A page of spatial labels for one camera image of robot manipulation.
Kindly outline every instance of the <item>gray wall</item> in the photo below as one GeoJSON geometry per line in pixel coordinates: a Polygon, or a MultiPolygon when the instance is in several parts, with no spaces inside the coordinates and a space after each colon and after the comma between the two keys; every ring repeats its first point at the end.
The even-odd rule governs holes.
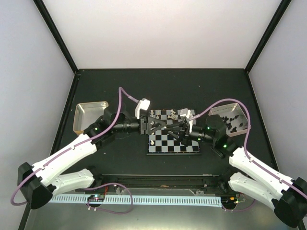
{"type": "Polygon", "coordinates": [[[0,229],[14,230],[25,207],[10,205],[17,168],[50,153],[73,73],[33,1],[0,9],[0,229]]]}
{"type": "Polygon", "coordinates": [[[306,12],[307,1],[292,1],[250,74],[281,172],[305,180],[306,12]]]}

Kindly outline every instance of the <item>black metal frame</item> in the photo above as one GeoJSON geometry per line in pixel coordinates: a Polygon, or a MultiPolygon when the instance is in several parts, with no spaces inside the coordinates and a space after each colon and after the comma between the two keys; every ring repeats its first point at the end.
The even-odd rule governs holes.
{"type": "MultiPolygon", "coordinates": [[[[80,74],[79,74],[79,69],[77,68],[72,56],[70,55],[69,53],[69,50],[67,49],[56,25],[54,24],[43,0],[33,0],[33,2],[35,3],[35,5],[37,6],[38,10],[40,11],[43,19],[45,20],[48,28],[50,29],[52,35],[54,36],[57,44],[59,45],[63,55],[65,56],[68,64],[70,65],[71,67],[71,70],[73,71],[73,73],[75,74],[74,75],[74,79],[73,79],[73,82],[72,82],[72,85],[71,85],[71,89],[70,89],[70,92],[69,92],[69,95],[68,95],[68,98],[67,98],[67,101],[66,101],[66,104],[65,104],[65,108],[64,108],[64,111],[63,111],[63,115],[61,117],[61,121],[60,121],[60,124],[59,124],[59,128],[57,130],[57,134],[56,134],[56,137],[55,137],[55,140],[54,140],[54,144],[52,146],[52,150],[51,150],[51,155],[53,153],[55,153],[58,149],[59,149],[59,145],[60,145],[60,142],[61,142],[61,137],[62,137],[62,134],[63,134],[63,130],[65,128],[65,124],[66,124],[66,121],[67,121],[67,118],[68,118],[68,113],[69,113],[69,110],[71,109],[71,104],[72,104],[72,101],[73,101],[73,98],[74,98],[74,95],[75,95],[75,91],[77,89],[77,85],[78,85],[78,82],[79,82],[79,77],[80,77],[80,74]]],[[[259,110],[259,106],[258,106],[258,103],[257,103],[257,100],[256,100],[256,97],[255,97],[255,93],[253,91],[253,88],[252,88],[252,85],[250,83],[250,78],[249,78],[249,73],[252,69],[252,67],[254,66],[254,64],[256,63],[258,57],[260,56],[262,50],[264,49],[266,43],[268,42],[270,36],[272,35],[274,29],[276,28],[278,22],[280,21],[281,17],[283,16],[284,12],[286,11],[287,7],[289,6],[291,0],[282,0],[279,7],[277,8],[274,16],[272,17],[267,29],[265,30],[260,42],[258,43],[253,55],[251,56],[247,66],[245,67],[244,71],[246,72],[246,77],[248,79],[248,82],[249,82],[249,86],[250,86],[250,90],[252,91],[252,94],[253,94],[253,98],[254,98],[254,101],[255,101],[255,104],[257,106],[257,111],[258,111],[258,114],[260,116],[260,120],[261,120],[261,124],[262,124],[262,127],[263,127],[263,130],[264,130],[264,133],[265,133],[265,137],[266,137],[266,140],[269,144],[269,148],[270,148],[270,153],[272,155],[272,159],[273,159],[273,165],[275,166],[275,169],[278,170],[277,168],[277,163],[276,163],[276,160],[274,158],[274,154],[273,154],[273,151],[272,151],[272,147],[270,145],[270,141],[269,141],[269,138],[268,138],[268,134],[266,132],[266,129],[265,129],[265,126],[264,126],[264,122],[263,122],[263,119],[262,119],[262,116],[261,116],[261,113],[260,113],[260,110],[259,110]]],[[[207,178],[207,177],[198,177],[198,178],[195,178],[195,181],[194,183],[192,182],[193,186],[194,187],[197,187],[198,185],[201,185],[202,186],[204,184],[206,184],[208,187],[205,188],[206,189],[206,192],[217,192],[216,191],[216,180],[217,178],[219,178],[218,176],[211,176],[210,178],[207,178]]],[[[129,177],[129,176],[107,176],[107,179],[109,181],[114,181],[114,180],[124,180],[126,183],[129,183],[131,184],[130,187],[133,187],[133,181],[136,180],[136,177],[132,176],[132,177],[129,177]]],[[[164,179],[165,181],[172,181],[174,180],[174,178],[172,177],[163,177],[163,178],[160,178],[160,180],[164,179]]],[[[154,180],[152,177],[146,177],[146,178],[140,178],[140,180],[137,181],[137,183],[142,183],[142,182],[146,182],[146,183],[149,183],[150,181],[153,182],[153,187],[155,186],[159,186],[158,184],[155,184],[154,180]]],[[[26,206],[25,208],[25,211],[24,211],[24,215],[21,219],[21,223],[20,223],[20,226],[19,226],[19,230],[23,230],[25,228],[25,225],[26,225],[26,222],[27,222],[27,219],[28,219],[28,216],[29,216],[29,213],[30,213],[30,207],[29,205],[26,206]]],[[[301,224],[299,224],[298,228],[300,230],[305,230],[305,226],[304,226],[304,223],[302,222],[301,224]]]]}

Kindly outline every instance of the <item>metal tray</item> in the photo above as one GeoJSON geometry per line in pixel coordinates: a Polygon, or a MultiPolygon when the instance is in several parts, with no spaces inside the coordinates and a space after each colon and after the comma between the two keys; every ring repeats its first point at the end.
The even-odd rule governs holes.
{"type": "Polygon", "coordinates": [[[235,116],[238,116],[237,119],[233,121],[224,121],[224,123],[231,123],[231,128],[227,128],[226,134],[230,137],[237,136],[240,134],[246,133],[248,130],[248,119],[246,118],[244,112],[242,111],[240,105],[238,103],[232,103],[232,104],[226,104],[222,106],[218,106],[215,108],[212,108],[209,112],[210,115],[215,115],[218,114],[220,117],[225,117],[227,116],[229,119],[230,118],[235,118],[235,116]],[[236,132],[230,132],[232,129],[236,127],[236,132]]]}
{"type": "Polygon", "coordinates": [[[95,122],[98,117],[104,114],[104,110],[108,106],[108,102],[89,102],[77,104],[72,126],[73,131],[77,135],[82,134],[84,129],[86,129],[90,124],[95,122]]]}

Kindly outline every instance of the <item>cable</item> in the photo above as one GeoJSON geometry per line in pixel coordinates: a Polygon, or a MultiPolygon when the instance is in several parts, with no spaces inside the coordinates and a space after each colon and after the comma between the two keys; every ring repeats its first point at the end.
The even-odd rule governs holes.
{"type": "Polygon", "coordinates": [[[274,177],[275,179],[277,179],[278,181],[286,184],[287,186],[289,186],[290,188],[292,188],[293,190],[295,190],[297,193],[299,193],[303,198],[305,198],[307,200],[307,195],[304,194],[302,191],[300,191],[298,188],[294,187],[292,184],[289,184],[287,181],[281,179],[279,176],[275,175],[274,173],[272,173],[271,171],[269,171],[268,169],[264,168],[262,165],[260,165],[259,163],[255,162],[254,160],[251,160],[251,156],[248,154],[248,150],[247,150],[247,142],[248,142],[248,137],[249,137],[249,131],[250,131],[250,115],[249,115],[249,112],[248,112],[248,109],[246,108],[246,106],[236,100],[236,99],[232,99],[232,98],[226,98],[226,99],[221,99],[215,103],[213,103],[212,105],[210,105],[207,109],[205,109],[202,113],[198,114],[198,115],[195,115],[194,117],[192,117],[191,119],[189,119],[188,121],[190,120],[194,120],[194,119],[197,119],[199,117],[201,117],[202,115],[204,115],[206,112],[208,112],[211,108],[213,108],[214,106],[216,106],[217,104],[221,103],[221,102],[228,102],[228,101],[231,101],[231,102],[236,102],[238,103],[240,106],[242,106],[244,108],[244,111],[248,117],[248,130],[247,130],[247,133],[245,135],[245,139],[244,139],[244,152],[245,152],[245,155],[246,157],[252,162],[254,163],[255,165],[257,165],[259,168],[261,168],[262,170],[264,170],[265,172],[267,172],[269,175],[271,175],[272,177],[274,177]]]}
{"type": "Polygon", "coordinates": [[[250,206],[244,208],[244,209],[240,209],[240,210],[235,210],[235,209],[227,209],[224,207],[224,205],[222,205],[222,209],[224,209],[225,211],[230,211],[230,212],[244,212],[244,211],[248,211],[250,209],[252,209],[256,204],[256,200],[253,201],[253,203],[251,203],[250,206]]]}
{"type": "Polygon", "coordinates": [[[118,186],[123,187],[124,189],[127,190],[127,192],[129,193],[130,199],[131,199],[131,204],[130,204],[130,207],[128,208],[128,210],[124,211],[124,212],[115,212],[115,211],[111,211],[111,210],[104,209],[104,208],[98,208],[98,207],[93,208],[93,207],[90,207],[90,200],[87,202],[87,206],[89,207],[89,209],[93,208],[93,209],[97,209],[97,210],[101,210],[101,211],[105,211],[105,212],[109,212],[109,213],[113,213],[113,214],[119,214],[119,215],[127,214],[127,213],[131,212],[131,210],[133,209],[133,197],[132,197],[132,194],[129,191],[129,189],[126,186],[122,185],[122,184],[119,184],[119,183],[107,183],[107,184],[103,184],[103,185],[95,187],[95,188],[83,188],[83,190],[95,190],[95,189],[103,188],[103,187],[106,187],[106,186],[109,186],[109,185],[118,185],[118,186]]]}
{"type": "MultiPolygon", "coordinates": [[[[119,117],[119,113],[120,113],[120,109],[121,109],[121,92],[123,92],[129,99],[133,100],[134,102],[138,103],[139,101],[137,99],[135,99],[134,97],[130,96],[129,94],[127,94],[127,92],[122,88],[122,87],[119,87],[118,88],[118,108],[117,108],[117,113],[116,113],[116,116],[113,120],[113,122],[110,124],[110,126],[104,130],[103,132],[97,134],[96,136],[92,137],[92,138],[89,138],[87,140],[84,140],[78,144],[75,144],[74,147],[77,147],[81,144],[84,144],[90,140],[93,140],[93,139],[96,139],[102,135],[104,135],[106,132],[108,132],[113,126],[114,124],[117,122],[117,119],[119,117]]],[[[54,158],[50,159],[49,161],[47,161],[43,166],[46,167],[47,165],[49,165],[51,162],[53,162],[55,159],[59,158],[60,156],[62,156],[64,153],[70,151],[71,148],[68,148],[66,150],[64,150],[63,152],[61,152],[60,154],[58,154],[57,156],[55,156],[54,158]]],[[[18,186],[17,188],[15,189],[15,191],[13,192],[12,196],[11,196],[11,204],[14,205],[14,206],[20,206],[20,205],[24,205],[27,203],[27,201],[25,202],[21,202],[21,203],[15,203],[14,202],[14,199],[15,199],[15,196],[16,194],[18,193],[18,191],[21,189],[21,187],[32,177],[34,176],[36,173],[38,173],[40,170],[42,170],[42,168],[39,168],[37,169],[35,172],[31,173],[29,176],[27,176],[18,186]]]]}

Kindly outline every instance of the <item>gray floor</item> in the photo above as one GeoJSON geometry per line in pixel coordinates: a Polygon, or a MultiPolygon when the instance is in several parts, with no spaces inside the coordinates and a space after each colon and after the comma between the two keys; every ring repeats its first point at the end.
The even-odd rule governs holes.
{"type": "MultiPolygon", "coordinates": [[[[123,211],[126,206],[109,206],[123,211]]],[[[134,206],[125,215],[89,211],[80,204],[47,204],[31,210],[26,230],[290,230],[261,203],[241,213],[216,207],[134,206]]]]}

